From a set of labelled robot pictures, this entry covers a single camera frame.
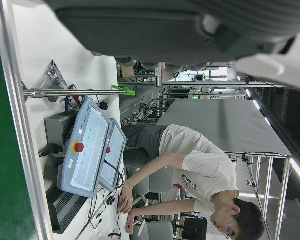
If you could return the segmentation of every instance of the green clamp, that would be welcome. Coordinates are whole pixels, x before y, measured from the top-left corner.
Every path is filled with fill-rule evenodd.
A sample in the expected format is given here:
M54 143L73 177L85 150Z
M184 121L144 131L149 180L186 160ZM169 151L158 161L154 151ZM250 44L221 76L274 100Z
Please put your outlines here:
M116 85L112 85L112 87L114 89L117 89L119 91L126 91L125 95L126 96L135 96L136 95L136 92L131 90L130 88L128 88L127 86L124 86L123 88L122 87L119 87L119 86L116 86Z

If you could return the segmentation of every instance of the man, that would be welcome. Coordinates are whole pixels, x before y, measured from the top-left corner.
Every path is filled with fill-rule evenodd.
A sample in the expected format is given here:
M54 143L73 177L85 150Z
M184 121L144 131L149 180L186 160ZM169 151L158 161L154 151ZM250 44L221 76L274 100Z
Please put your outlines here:
M128 138L124 164L141 168L123 185L118 207L128 213L127 233L141 215L181 212L213 213L210 221L228 239L257 240L264 232L260 210L237 197L235 168L228 156L197 131L178 125L136 125L122 128ZM161 168L173 176L195 199L174 200L132 209L133 187Z

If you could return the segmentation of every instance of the white t-shirt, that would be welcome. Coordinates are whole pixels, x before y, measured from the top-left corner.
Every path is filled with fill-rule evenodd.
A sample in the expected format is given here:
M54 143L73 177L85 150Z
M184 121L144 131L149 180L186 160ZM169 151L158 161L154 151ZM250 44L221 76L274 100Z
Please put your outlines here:
M184 154L182 169L172 167L179 183L196 200L194 211L213 213L212 196L234 190L239 196L235 168L228 156L201 133L185 126L169 125L160 142L159 155Z

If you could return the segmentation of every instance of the red emergency stop button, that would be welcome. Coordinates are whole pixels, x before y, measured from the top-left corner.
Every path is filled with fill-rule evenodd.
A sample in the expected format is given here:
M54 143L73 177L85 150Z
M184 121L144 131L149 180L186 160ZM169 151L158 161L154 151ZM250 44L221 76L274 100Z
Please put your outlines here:
M74 150L77 152L77 153L82 153L85 149L85 145L81 142L77 142L74 146Z

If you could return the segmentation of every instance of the dark hair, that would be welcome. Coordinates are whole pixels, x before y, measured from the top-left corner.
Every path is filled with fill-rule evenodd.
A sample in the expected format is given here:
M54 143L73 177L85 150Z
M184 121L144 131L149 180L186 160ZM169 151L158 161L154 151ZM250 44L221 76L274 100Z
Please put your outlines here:
M235 198L234 204L240 208L240 215L236 219L240 232L237 240L258 240L264 234L264 219L259 208L252 202Z

